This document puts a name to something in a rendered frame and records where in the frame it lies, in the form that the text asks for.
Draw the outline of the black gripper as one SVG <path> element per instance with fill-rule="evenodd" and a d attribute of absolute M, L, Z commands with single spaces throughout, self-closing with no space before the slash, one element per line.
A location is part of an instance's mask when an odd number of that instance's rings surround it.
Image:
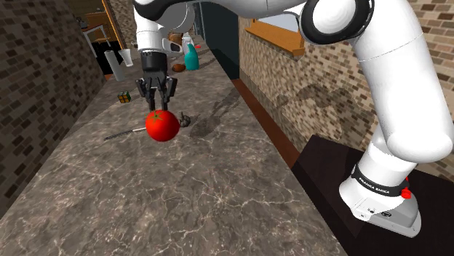
<path fill-rule="evenodd" d="M 143 69 L 143 79 L 135 81 L 141 97 L 148 103 L 150 111 L 156 110 L 154 95 L 156 87 L 153 87 L 151 77 L 159 77 L 158 91 L 162 99 L 162 109 L 167 110 L 170 98 L 174 96 L 178 80 L 167 76 L 167 55 L 162 52 L 142 51 L 140 53 Z"/>

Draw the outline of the red tomato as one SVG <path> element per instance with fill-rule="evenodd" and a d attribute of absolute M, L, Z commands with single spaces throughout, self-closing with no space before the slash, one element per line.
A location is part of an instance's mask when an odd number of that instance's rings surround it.
<path fill-rule="evenodd" d="M 171 140 L 179 129 L 180 123 L 170 111 L 151 111 L 146 117 L 146 131 L 151 138 L 158 142 Z"/>

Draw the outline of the teal spray bottle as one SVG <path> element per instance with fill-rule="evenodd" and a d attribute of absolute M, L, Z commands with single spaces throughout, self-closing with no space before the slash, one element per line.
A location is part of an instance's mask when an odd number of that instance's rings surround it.
<path fill-rule="evenodd" d="M 185 65 L 189 71 L 195 71 L 199 69 L 199 57 L 193 44 L 188 44 L 188 51 L 185 54 Z"/>

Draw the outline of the white cup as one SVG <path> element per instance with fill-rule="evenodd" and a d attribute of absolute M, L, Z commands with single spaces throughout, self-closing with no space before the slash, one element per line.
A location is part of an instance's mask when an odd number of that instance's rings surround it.
<path fill-rule="evenodd" d="M 121 49 L 119 50 L 119 54 L 121 55 L 125 65 L 127 67 L 133 66 L 132 55 L 130 49 Z"/>

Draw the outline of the white paper towel roll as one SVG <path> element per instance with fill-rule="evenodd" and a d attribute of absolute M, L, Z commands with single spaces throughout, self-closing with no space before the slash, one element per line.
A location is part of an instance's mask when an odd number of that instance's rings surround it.
<path fill-rule="evenodd" d="M 104 52 L 105 58 L 108 61 L 111 70 L 113 72 L 113 75 L 115 76 L 115 79 L 117 81 L 123 81 L 125 80 L 125 76 L 123 73 L 123 70 L 121 69 L 118 60 L 116 59 L 115 53 L 113 50 L 106 50 Z"/>

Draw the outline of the white bottle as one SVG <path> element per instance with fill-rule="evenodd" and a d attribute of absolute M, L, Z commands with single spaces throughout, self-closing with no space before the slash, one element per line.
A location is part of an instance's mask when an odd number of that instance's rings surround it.
<path fill-rule="evenodd" d="M 182 36 L 182 47 L 184 55 L 189 53 L 189 45 L 194 46 L 194 41 L 190 36 L 189 32 L 185 32 Z"/>

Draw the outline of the wooden table with white legs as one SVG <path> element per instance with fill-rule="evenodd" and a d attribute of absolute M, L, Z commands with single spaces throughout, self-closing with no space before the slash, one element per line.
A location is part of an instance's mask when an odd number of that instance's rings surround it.
<path fill-rule="evenodd" d="M 111 41 L 117 40 L 115 30 L 107 12 L 92 12 L 87 13 L 85 16 L 87 18 L 87 27 L 82 29 L 82 33 L 93 55 L 97 57 L 92 44 L 106 42 L 110 46 Z"/>

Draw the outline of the wooden-framed window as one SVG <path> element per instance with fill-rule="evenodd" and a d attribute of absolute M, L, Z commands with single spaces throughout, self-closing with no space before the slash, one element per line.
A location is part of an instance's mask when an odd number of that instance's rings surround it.
<path fill-rule="evenodd" d="M 304 39 L 299 31 L 293 32 L 285 28 L 270 25 L 257 19 L 251 19 L 246 32 L 290 53 L 293 57 L 303 56 L 305 52 Z"/>

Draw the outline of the dark robot stand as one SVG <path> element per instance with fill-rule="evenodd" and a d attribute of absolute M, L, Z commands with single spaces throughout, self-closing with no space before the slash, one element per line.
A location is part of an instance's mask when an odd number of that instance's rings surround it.
<path fill-rule="evenodd" d="M 339 195 L 362 152 L 312 136 L 292 167 L 294 176 L 348 256 L 454 256 L 454 183 L 419 170 L 410 175 L 422 228 L 414 238 L 356 219 Z"/>

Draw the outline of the black-handled knife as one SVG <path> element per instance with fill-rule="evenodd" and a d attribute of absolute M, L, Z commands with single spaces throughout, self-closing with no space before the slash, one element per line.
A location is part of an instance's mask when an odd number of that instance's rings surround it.
<path fill-rule="evenodd" d="M 135 133 L 135 132 L 142 132 L 146 130 L 145 127 L 143 128 L 138 128 L 138 129 L 130 129 L 130 130 L 127 130 L 127 131 L 123 131 L 123 132 L 119 132 L 119 133 L 116 133 L 114 135 L 110 135 L 110 136 L 107 136 L 104 138 L 104 140 L 111 140 L 111 139 L 114 139 L 116 137 L 120 137 L 120 136 L 123 136 L 123 135 L 128 135 L 128 134 L 132 134 L 132 133 Z"/>

